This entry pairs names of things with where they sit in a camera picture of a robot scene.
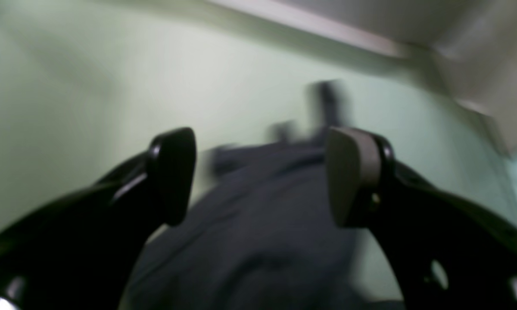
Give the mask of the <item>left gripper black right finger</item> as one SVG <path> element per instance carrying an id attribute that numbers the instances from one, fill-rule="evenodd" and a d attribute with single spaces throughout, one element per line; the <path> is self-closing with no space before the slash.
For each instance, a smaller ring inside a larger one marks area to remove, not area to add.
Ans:
<path id="1" fill-rule="evenodd" d="M 326 174 L 339 227 L 367 228 L 408 310 L 517 310 L 517 228 L 400 164 L 383 136 L 332 127 Z"/>

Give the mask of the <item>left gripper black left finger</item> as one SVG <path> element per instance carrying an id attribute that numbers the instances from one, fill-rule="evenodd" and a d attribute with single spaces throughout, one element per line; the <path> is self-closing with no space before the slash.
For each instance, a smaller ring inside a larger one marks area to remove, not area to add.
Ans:
<path id="1" fill-rule="evenodd" d="M 191 128 L 162 133 L 0 231 L 0 310 L 116 310 L 148 237 L 184 220 L 196 161 Z"/>

